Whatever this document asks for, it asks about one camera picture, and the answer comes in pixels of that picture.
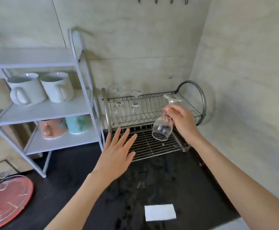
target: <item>orange mug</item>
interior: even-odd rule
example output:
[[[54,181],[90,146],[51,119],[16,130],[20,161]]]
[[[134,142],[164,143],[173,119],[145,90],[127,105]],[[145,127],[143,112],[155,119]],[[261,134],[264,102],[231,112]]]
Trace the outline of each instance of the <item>orange mug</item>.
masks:
[[[63,118],[38,121],[42,136],[45,139],[55,139],[68,131]]]

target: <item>person's left hand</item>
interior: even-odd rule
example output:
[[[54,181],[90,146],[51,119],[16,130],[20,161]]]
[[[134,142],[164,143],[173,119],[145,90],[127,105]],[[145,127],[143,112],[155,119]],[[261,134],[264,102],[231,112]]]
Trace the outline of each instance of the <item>person's left hand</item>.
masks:
[[[97,173],[100,178],[109,185],[112,181],[120,177],[128,168],[135,152],[128,154],[130,147],[134,143],[137,134],[134,134],[127,142],[130,129],[127,129],[119,139],[121,128],[118,128],[111,143],[111,134],[106,138],[105,147],[100,158],[92,171]]]

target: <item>white metal shelving unit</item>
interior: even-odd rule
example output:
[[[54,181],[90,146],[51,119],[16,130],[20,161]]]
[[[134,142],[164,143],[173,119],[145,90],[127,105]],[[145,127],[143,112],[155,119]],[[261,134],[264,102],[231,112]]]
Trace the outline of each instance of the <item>white metal shelving unit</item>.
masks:
[[[75,97],[64,103],[53,103],[49,99],[33,106],[19,106],[14,103],[0,113],[0,135],[43,177],[46,177],[50,156],[53,150],[67,148],[87,143],[99,142],[101,150],[104,145],[104,135],[100,122],[99,111],[93,95],[92,81],[83,53],[81,37],[78,31],[68,30],[70,49],[6,49],[0,50],[1,77],[7,79],[10,68],[37,68],[75,66],[81,88],[75,90]],[[81,135],[65,133],[63,136],[46,140],[36,125],[24,149],[18,147],[1,126],[16,123],[35,122],[46,119],[56,119],[68,116],[89,114],[91,127]],[[46,152],[48,155],[43,168],[40,168],[29,155]]]

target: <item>mug rim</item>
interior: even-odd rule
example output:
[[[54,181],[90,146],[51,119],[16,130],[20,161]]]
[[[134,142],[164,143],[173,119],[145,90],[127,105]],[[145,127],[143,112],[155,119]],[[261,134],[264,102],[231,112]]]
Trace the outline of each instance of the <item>mug rim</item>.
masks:
[[[11,83],[11,84],[19,84],[19,83],[30,82],[30,81],[17,81],[17,80],[15,80],[17,78],[26,78],[26,77],[31,78],[30,81],[34,81],[35,79],[39,78],[39,75],[37,73],[22,73],[20,75],[15,75],[15,76],[9,77],[6,82]]]
[[[62,81],[62,80],[65,80],[66,78],[68,78],[68,73],[65,73],[65,72],[50,72],[50,73],[45,73],[45,74],[42,74],[39,79],[42,81],[42,82],[48,82],[48,83],[53,83],[53,82],[58,82],[58,81]],[[55,78],[60,78],[60,80],[58,81],[46,81],[45,78],[47,77],[55,77]]]

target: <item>person's right arm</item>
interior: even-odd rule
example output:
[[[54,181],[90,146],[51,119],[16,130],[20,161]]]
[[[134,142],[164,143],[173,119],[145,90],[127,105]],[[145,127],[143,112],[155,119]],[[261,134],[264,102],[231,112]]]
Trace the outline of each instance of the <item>person's right arm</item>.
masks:
[[[165,107],[177,130],[198,152],[246,224],[252,230],[279,230],[279,199],[220,153],[198,131],[191,111]]]

